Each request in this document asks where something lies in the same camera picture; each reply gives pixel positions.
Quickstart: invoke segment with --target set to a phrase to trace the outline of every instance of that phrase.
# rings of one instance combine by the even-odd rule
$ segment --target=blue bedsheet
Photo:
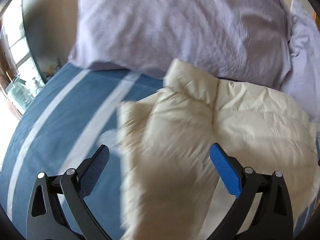
[[[110,148],[109,164],[85,202],[113,240],[121,238],[116,109],[123,100],[140,100],[161,87],[162,81],[129,70],[94,72],[70,63],[46,84],[17,126],[0,175],[0,203],[24,236],[37,174],[44,171],[54,176],[76,168],[105,144]],[[300,216],[295,235],[306,225],[319,199],[320,194]],[[71,228],[80,233],[65,202],[62,208]]]

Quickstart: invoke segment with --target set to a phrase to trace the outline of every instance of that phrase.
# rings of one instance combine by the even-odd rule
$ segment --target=window pane
[[[40,88],[44,87],[44,82],[36,68],[33,59],[30,57],[18,68],[20,74],[20,79],[26,82],[26,87],[29,89],[30,93],[35,97]]]
[[[26,38],[25,37],[22,38],[20,41],[14,44],[10,48],[10,50],[11,50],[14,61],[18,63],[20,60],[23,59],[25,55],[29,53],[29,48],[28,48]]]
[[[11,47],[24,36],[21,0],[12,0],[4,13],[4,28]]]

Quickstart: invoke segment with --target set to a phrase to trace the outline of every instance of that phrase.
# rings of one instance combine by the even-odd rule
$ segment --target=wall
[[[291,0],[284,0],[290,7]],[[308,0],[299,0],[313,14]],[[77,0],[22,0],[26,37],[43,72],[60,58],[67,62],[76,37]]]

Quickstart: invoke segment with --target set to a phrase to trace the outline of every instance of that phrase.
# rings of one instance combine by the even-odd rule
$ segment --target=textured rubber pad
[[[109,162],[109,148],[105,145],[100,149],[100,152],[95,157],[91,165],[87,168],[83,176],[81,177],[79,196],[84,198],[89,196],[97,184],[101,173],[103,172],[105,166]]]
[[[242,191],[241,178],[229,163],[228,155],[221,149],[219,144],[212,144],[210,158],[228,192],[238,198]]]

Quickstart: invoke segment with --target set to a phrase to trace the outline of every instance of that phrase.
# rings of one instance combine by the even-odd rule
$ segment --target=white stripe
[[[303,226],[302,226],[302,229],[306,226],[306,223],[307,223],[307,220],[308,220],[308,216],[309,216],[309,212],[310,212],[310,206],[308,206],[308,211],[307,211],[307,214],[306,214],[306,218],[303,222]]]
[[[23,142],[21,149],[18,153],[16,163],[14,164],[9,189],[8,189],[8,199],[7,199],[7,215],[12,220],[12,203],[13,203],[13,195],[16,188],[18,176],[24,161],[24,158],[27,155],[27,152],[36,138],[39,130],[47,121],[48,117],[55,110],[55,108],[60,104],[60,102],[68,95],[68,93],[90,72],[90,70],[82,70],[78,75],[76,75],[59,93],[56,97],[51,101],[51,103],[47,106],[47,108],[42,112],[39,119],[33,125],[31,131],[29,132],[27,138]]]
[[[124,99],[139,77],[140,74],[129,72],[108,95],[78,137],[58,174],[65,173],[69,168],[77,168],[87,157],[90,149],[115,112],[118,104]],[[64,196],[59,194],[59,200],[62,204],[65,200]]]
[[[293,233],[295,233],[295,231],[296,231],[298,219],[299,219],[299,218],[297,218],[296,221],[293,223]]]

